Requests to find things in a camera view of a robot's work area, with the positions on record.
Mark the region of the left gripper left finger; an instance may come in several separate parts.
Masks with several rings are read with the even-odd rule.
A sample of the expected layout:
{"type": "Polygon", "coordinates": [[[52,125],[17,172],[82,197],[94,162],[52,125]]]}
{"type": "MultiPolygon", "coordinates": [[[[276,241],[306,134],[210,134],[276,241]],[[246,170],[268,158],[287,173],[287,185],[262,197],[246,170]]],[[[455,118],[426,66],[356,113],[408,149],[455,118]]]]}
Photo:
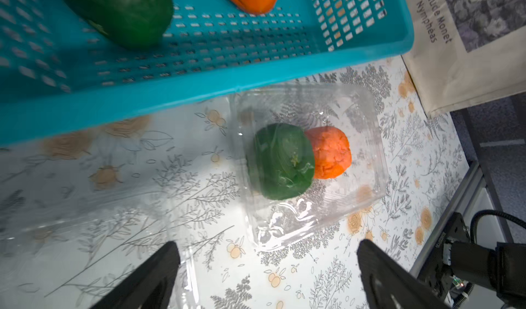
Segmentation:
{"type": "Polygon", "coordinates": [[[93,308],[167,308],[180,265],[178,246],[169,241],[93,308]]]}

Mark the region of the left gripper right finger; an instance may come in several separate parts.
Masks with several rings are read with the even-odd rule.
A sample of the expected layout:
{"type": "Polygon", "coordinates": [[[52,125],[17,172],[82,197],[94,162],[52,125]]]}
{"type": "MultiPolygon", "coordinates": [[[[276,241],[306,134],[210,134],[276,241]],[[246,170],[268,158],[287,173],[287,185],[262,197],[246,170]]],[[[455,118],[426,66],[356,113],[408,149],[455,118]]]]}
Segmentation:
{"type": "Polygon", "coordinates": [[[361,280],[370,308],[447,308],[422,282],[411,276],[368,239],[357,250],[361,280]]]}

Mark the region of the clear plastic container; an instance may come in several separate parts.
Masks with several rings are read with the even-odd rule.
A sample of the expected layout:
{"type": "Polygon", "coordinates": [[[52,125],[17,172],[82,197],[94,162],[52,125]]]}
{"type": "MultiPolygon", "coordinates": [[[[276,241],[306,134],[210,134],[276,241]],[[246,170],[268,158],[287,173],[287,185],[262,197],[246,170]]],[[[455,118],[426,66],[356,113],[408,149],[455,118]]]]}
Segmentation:
{"type": "Polygon", "coordinates": [[[388,168],[373,95],[352,84],[278,84],[229,97],[245,223],[282,249],[369,207],[388,168]]]}
{"type": "Polygon", "coordinates": [[[76,132],[1,149],[1,307],[91,308],[163,245],[180,259],[170,308],[201,308],[239,197],[228,164],[166,133],[76,132]]]}

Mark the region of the green fruit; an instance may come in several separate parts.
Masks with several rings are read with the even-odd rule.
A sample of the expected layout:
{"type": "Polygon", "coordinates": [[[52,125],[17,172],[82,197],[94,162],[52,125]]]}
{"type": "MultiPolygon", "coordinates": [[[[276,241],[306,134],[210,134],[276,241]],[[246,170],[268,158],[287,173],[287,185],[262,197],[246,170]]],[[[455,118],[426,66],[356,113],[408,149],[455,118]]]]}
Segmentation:
{"type": "Polygon", "coordinates": [[[247,168],[253,189],[270,200],[303,195],[312,185],[315,157],[298,126],[275,123],[255,133],[247,168]]]}
{"type": "Polygon", "coordinates": [[[128,50],[157,46],[171,24],[173,0],[63,0],[79,17],[128,50]]]}

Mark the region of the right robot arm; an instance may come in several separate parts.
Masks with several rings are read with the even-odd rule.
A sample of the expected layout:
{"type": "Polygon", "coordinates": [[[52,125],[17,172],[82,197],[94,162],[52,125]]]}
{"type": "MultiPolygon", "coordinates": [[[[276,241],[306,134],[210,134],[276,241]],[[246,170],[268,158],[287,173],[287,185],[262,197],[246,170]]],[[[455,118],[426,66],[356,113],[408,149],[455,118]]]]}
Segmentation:
{"type": "Polygon", "coordinates": [[[460,213],[452,213],[438,239],[431,243],[417,280],[441,300],[453,287],[460,287],[461,292],[453,298],[453,308],[460,308],[476,286],[496,292],[509,308],[524,308],[525,244],[498,242],[493,249],[478,244],[478,224],[485,216],[525,227],[523,220],[497,210],[475,213],[469,226],[460,213]]]}

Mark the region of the teal plastic basket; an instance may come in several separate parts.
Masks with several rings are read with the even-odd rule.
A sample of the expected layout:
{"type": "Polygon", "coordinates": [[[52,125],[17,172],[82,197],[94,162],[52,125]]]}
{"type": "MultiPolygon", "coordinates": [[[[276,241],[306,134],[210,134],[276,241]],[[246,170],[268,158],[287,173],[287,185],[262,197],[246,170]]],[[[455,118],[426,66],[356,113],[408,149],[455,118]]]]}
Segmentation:
{"type": "Polygon", "coordinates": [[[63,0],[1,0],[1,144],[60,135],[408,52],[405,0],[173,0],[158,47],[126,50],[63,0]]]}

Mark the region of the beige canvas tote bag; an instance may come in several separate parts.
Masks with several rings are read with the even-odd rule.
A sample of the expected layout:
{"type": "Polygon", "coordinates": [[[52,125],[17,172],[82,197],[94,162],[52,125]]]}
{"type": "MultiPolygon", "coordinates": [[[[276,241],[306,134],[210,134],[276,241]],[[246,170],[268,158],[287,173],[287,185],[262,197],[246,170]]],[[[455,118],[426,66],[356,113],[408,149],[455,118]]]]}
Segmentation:
{"type": "Polygon", "coordinates": [[[403,60],[434,117],[525,91],[525,0],[406,0],[403,60]]]}

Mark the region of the aluminium rail frame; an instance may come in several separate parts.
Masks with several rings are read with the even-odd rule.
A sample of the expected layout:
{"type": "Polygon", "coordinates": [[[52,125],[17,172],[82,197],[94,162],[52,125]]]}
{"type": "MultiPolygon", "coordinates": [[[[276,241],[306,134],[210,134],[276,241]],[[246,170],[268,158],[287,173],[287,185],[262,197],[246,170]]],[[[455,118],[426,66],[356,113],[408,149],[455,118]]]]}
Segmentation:
{"type": "Polygon", "coordinates": [[[460,213],[465,219],[471,221],[471,216],[475,214],[475,209],[478,207],[480,193],[484,192],[485,188],[486,180],[480,163],[473,161],[446,209],[441,214],[429,239],[425,242],[422,251],[416,258],[410,270],[410,274],[413,277],[418,277],[426,260],[431,256],[431,251],[435,248],[442,231],[449,221],[449,217],[453,213],[460,213]]]}

